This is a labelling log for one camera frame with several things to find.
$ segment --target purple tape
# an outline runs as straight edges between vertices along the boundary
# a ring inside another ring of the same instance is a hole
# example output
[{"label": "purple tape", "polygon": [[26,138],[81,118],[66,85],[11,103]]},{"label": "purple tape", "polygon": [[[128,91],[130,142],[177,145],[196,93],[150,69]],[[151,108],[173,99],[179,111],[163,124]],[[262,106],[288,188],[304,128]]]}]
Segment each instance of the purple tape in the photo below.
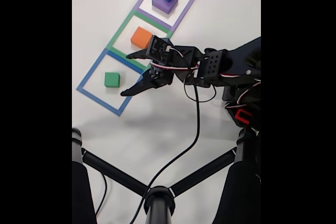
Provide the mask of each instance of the purple tape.
[{"label": "purple tape", "polygon": [[137,12],[145,15],[146,17],[154,20],[155,22],[159,23],[160,25],[162,25],[163,27],[171,30],[172,32],[174,32],[177,27],[179,26],[179,24],[181,23],[182,19],[184,18],[184,16],[186,15],[186,13],[188,12],[188,10],[190,9],[190,7],[192,6],[192,4],[194,3],[195,0],[189,0],[188,4],[185,6],[185,8],[183,9],[183,11],[181,12],[180,16],[178,17],[177,21],[175,22],[175,24],[173,26],[168,25],[167,23],[163,22],[162,20],[154,17],[153,15],[145,12],[144,10],[140,9],[140,5],[144,0],[138,0],[137,3],[134,6],[134,10],[136,10]]}]

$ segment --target orange cube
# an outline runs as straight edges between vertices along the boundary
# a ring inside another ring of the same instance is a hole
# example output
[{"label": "orange cube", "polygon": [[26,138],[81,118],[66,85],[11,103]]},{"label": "orange cube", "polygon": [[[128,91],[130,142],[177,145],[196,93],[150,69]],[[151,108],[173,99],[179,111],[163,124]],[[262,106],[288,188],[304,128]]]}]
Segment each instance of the orange cube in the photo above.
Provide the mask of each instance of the orange cube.
[{"label": "orange cube", "polygon": [[133,34],[131,42],[137,47],[145,49],[148,47],[151,38],[152,34],[139,26]]}]

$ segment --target green cube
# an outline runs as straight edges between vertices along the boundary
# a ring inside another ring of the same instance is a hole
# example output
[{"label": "green cube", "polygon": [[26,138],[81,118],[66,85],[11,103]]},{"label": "green cube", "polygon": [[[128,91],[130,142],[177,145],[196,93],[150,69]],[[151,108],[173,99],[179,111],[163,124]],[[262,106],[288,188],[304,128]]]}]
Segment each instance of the green cube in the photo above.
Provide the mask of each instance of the green cube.
[{"label": "green cube", "polygon": [[120,75],[118,73],[105,73],[105,86],[108,88],[118,88]]}]

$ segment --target purple block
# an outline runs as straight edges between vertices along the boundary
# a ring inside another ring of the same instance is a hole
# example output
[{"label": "purple block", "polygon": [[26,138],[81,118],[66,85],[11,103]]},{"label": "purple block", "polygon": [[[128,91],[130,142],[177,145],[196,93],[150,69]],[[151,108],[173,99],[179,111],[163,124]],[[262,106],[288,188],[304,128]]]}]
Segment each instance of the purple block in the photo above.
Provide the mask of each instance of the purple block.
[{"label": "purple block", "polygon": [[152,0],[153,6],[160,9],[161,11],[169,14],[170,11],[174,8],[176,5],[177,0],[171,0],[168,2],[167,0]]}]

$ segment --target green square outline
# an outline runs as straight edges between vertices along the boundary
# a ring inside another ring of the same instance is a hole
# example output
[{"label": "green square outline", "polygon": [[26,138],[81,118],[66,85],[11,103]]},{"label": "green square outline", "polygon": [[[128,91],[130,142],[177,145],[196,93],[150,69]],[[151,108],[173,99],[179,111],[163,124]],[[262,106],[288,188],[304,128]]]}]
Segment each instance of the green square outline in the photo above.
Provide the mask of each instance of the green square outline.
[{"label": "green square outline", "polygon": [[174,32],[171,31],[171,30],[169,30],[168,28],[165,28],[164,26],[158,24],[157,22],[151,20],[150,18],[146,17],[145,15],[137,12],[134,9],[132,11],[130,11],[130,13],[127,15],[127,17],[122,22],[121,26],[118,28],[117,32],[115,32],[115,34],[113,35],[112,39],[109,41],[109,43],[107,44],[107,46],[105,48],[107,50],[110,50],[111,52],[114,52],[115,54],[119,55],[120,57],[122,57],[123,59],[127,60],[129,63],[135,65],[136,67],[140,68],[141,70],[145,71],[150,64],[148,64],[147,66],[144,66],[143,64],[137,62],[136,60],[127,59],[126,58],[126,56],[127,56],[126,54],[124,54],[123,52],[119,51],[117,48],[113,47],[114,43],[119,38],[120,34],[125,29],[126,25],[128,24],[128,22],[131,20],[131,18],[133,16],[136,16],[136,17],[142,19],[143,21],[149,23],[150,25],[156,27],[157,29],[165,32],[167,34],[167,38],[169,38],[169,39],[173,36]]}]

